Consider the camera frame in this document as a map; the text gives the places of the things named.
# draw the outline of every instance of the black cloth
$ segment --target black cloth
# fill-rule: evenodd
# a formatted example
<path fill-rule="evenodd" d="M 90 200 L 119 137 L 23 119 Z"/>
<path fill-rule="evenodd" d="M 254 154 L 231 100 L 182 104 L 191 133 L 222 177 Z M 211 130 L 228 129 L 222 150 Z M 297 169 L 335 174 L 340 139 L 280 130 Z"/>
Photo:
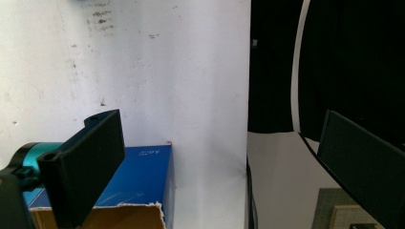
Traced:
<path fill-rule="evenodd" d="M 255 13 L 260 14 L 253 8 L 253 18 Z M 289 20 L 298 25 L 297 18 L 299 13 Z M 262 30 L 271 28 L 262 25 Z M 261 47 L 263 39 L 259 39 L 257 51 L 268 56 L 258 55 L 257 60 L 252 54 L 248 120 L 251 132 L 291 131 L 291 122 L 280 122 L 280 116 L 291 118 L 286 106 L 290 106 L 292 57 L 287 60 L 277 56 L 290 55 L 295 33 L 273 35 L 289 44 L 272 50 Z M 271 43 L 270 47 L 277 46 L 272 39 L 266 42 Z M 270 85 L 278 82 L 286 86 Z M 265 87 L 274 91 L 257 91 Z M 272 111 L 256 114 L 257 103 Z M 319 140 L 326 109 L 330 109 L 361 119 L 374 130 L 405 142 L 405 1 L 311 0 L 300 55 L 299 107 L 301 133 L 313 140 Z"/>

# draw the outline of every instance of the open box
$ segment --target open box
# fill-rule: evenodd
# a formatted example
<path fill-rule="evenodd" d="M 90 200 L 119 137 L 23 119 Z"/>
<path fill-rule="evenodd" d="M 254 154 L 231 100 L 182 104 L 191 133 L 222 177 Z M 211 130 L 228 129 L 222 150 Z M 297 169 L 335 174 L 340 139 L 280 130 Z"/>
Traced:
<path fill-rule="evenodd" d="M 125 151 L 124 161 L 81 228 L 172 229 L 175 181 L 171 145 L 128 147 Z M 37 229 L 57 229 L 45 189 L 28 202 Z"/>

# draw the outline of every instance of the black fabric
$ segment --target black fabric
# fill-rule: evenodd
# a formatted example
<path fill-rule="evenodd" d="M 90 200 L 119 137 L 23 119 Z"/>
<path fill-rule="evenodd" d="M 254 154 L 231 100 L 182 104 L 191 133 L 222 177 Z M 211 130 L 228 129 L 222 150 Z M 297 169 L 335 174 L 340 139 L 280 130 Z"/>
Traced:
<path fill-rule="evenodd" d="M 292 131 L 290 79 L 302 1 L 252 0 L 248 130 Z M 405 1 L 311 0 L 299 69 L 301 133 L 326 109 L 405 142 Z"/>
<path fill-rule="evenodd" d="M 252 0 L 248 130 L 292 131 L 291 63 L 302 0 Z"/>

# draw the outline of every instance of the blue box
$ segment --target blue box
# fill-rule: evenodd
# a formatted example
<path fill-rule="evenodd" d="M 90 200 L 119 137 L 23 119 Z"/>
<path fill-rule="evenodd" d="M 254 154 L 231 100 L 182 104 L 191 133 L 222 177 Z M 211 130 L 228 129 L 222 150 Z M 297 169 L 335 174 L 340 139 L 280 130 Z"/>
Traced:
<path fill-rule="evenodd" d="M 171 145 L 128 147 L 81 228 L 172 229 L 174 201 Z M 57 228 L 45 190 L 30 201 L 29 208 L 37 228 Z"/>

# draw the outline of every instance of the white strip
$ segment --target white strip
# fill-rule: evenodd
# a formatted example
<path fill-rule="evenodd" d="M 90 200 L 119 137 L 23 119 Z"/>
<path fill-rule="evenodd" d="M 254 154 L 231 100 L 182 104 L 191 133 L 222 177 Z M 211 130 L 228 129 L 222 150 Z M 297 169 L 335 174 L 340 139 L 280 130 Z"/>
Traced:
<path fill-rule="evenodd" d="M 300 67 L 300 53 L 301 53 L 301 41 L 303 38 L 305 20 L 307 18 L 307 12 L 310 0 L 304 0 L 301 8 L 300 21 L 298 23 L 297 35 L 295 37 L 294 57 L 292 59 L 292 74 L 291 74 L 291 116 L 292 116 L 292 128 L 295 132 L 301 132 L 300 128 L 300 110 L 298 99 L 298 70 Z"/>

